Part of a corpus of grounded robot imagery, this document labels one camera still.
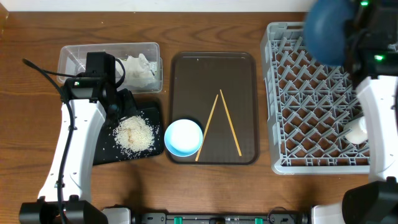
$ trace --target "blue round object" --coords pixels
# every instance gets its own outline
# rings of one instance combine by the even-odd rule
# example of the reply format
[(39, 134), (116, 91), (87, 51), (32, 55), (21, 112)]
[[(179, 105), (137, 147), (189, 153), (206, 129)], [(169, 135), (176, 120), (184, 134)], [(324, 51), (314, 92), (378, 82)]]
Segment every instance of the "blue round object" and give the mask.
[(325, 65), (343, 65), (347, 20), (354, 17), (350, 0), (319, 0), (307, 14), (304, 42), (310, 54)]
[(203, 133), (195, 122), (188, 119), (174, 121), (164, 134), (166, 148), (173, 155), (187, 157), (196, 153), (203, 142)]

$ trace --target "green light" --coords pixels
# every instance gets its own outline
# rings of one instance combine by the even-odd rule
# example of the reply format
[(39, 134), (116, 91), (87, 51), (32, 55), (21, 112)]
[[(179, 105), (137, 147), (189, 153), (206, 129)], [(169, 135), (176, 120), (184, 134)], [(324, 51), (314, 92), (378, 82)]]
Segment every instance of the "green light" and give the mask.
[(383, 55), (375, 55), (375, 56), (374, 56), (374, 59), (376, 59), (376, 60), (378, 60), (378, 61), (381, 61), (381, 60), (384, 59), (384, 56), (383, 56)]

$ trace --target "black tray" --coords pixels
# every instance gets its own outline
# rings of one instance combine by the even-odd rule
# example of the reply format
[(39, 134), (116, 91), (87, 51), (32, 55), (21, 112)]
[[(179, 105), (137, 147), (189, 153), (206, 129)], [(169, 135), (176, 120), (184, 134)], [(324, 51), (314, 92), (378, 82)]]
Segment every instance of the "black tray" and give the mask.
[[(216, 95), (218, 101), (198, 162), (196, 154), (179, 164), (248, 165), (259, 156), (256, 63), (247, 53), (184, 52), (176, 55), (170, 82), (170, 123), (197, 122), (204, 132)], [(222, 89), (241, 148), (239, 157), (220, 95)]]
[(122, 154), (120, 146), (118, 146), (114, 140), (113, 129), (102, 129), (101, 132), (99, 132), (95, 149), (94, 166), (110, 162), (157, 156), (163, 152), (163, 129), (162, 123), (160, 122), (160, 110), (158, 105), (155, 102), (141, 103), (138, 105), (138, 110), (143, 119), (148, 118), (146, 123), (154, 127), (155, 142), (154, 145), (151, 146), (153, 150), (136, 152), (130, 156)]

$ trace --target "wooden chopstick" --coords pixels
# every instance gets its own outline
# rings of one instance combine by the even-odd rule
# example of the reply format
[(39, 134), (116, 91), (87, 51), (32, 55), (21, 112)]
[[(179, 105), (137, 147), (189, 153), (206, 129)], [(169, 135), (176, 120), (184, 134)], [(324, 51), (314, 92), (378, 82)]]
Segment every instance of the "wooden chopstick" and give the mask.
[(205, 142), (205, 138), (206, 138), (206, 134), (207, 134), (207, 129), (209, 128), (209, 124), (210, 124), (210, 121), (211, 121), (211, 117), (213, 116), (214, 108), (216, 107), (216, 104), (217, 104), (217, 99), (218, 99), (218, 94), (217, 94), (217, 96), (216, 96), (216, 100), (215, 100), (214, 103), (213, 103), (213, 108), (211, 109), (209, 119), (207, 120), (207, 124), (206, 124), (206, 128), (205, 128), (205, 134), (203, 135), (203, 141), (201, 142), (201, 146), (200, 146), (200, 148), (199, 148), (199, 151), (198, 151), (198, 154), (197, 154), (197, 158), (195, 159), (196, 162), (197, 162), (198, 159), (199, 159), (199, 155), (200, 155), (201, 148), (203, 147), (203, 143)]
[(236, 148), (238, 149), (239, 156), (242, 156), (241, 148), (239, 147), (238, 139), (236, 139), (234, 126), (232, 125), (231, 117), (229, 116), (228, 108), (226, 107), (224, 95), (223, 95), (223, 92), (222, 92), (221, 90), (220, 90), (220, 93), (221, 93), (221, 97), (222, 97), (222, 99), (223, 99), (223, 103), (224, 103), (224, 108), (225, 108), (226, 116), (228, 117), (229, 126), (231, 127), (232, 135), (234, 136)]

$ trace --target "rice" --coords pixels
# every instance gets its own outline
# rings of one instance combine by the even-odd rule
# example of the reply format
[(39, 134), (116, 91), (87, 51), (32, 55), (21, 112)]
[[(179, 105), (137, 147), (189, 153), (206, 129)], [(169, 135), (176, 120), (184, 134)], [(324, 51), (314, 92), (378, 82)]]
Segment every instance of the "rice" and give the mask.
[(121, 152), (130, 156), (132, 152), (149, 149), (154, 144), (153, 127), (147, 125), (139, 116), (122, 121), (113, 131), (116, 144), (122, 147)]

